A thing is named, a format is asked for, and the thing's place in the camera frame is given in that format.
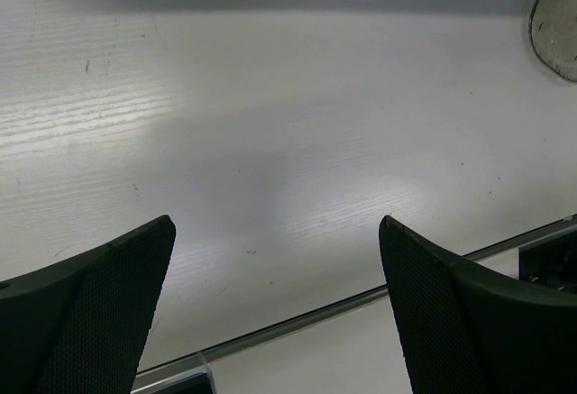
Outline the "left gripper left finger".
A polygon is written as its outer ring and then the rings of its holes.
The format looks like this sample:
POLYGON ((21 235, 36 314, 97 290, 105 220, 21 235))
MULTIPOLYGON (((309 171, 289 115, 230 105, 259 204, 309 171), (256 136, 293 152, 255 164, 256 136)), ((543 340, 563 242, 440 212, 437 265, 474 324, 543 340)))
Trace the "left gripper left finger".
POLYGON ((175 239, 176 226, 162 215, 2 280, 1 391, 130 392, 175 239))

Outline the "clear glass plate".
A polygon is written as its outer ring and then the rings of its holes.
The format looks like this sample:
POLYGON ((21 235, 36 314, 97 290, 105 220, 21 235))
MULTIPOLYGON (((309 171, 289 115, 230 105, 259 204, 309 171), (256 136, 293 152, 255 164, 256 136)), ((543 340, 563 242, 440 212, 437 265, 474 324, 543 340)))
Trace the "clear glass plate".
POLYGON ((536 0, 529 17, 535 55, 557 76, 576 82, 576 0, 536 0))

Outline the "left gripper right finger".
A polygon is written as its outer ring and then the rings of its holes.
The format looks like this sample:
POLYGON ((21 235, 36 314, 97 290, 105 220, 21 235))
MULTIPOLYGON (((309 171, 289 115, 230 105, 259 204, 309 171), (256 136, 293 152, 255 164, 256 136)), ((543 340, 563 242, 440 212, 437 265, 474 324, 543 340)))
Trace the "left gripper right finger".
POLYGON ((415 393, 574 393, 576 297, 513 279, 387 215, 380 257, 415 393))

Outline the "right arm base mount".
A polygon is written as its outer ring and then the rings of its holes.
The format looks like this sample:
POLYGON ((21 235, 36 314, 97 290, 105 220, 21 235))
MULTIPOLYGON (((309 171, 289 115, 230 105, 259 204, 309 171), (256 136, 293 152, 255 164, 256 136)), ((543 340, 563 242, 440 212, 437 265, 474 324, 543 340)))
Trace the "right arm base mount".
POLYGON ((564 293, 576 293, 576 232, 519 251, 519 279, 564 293))

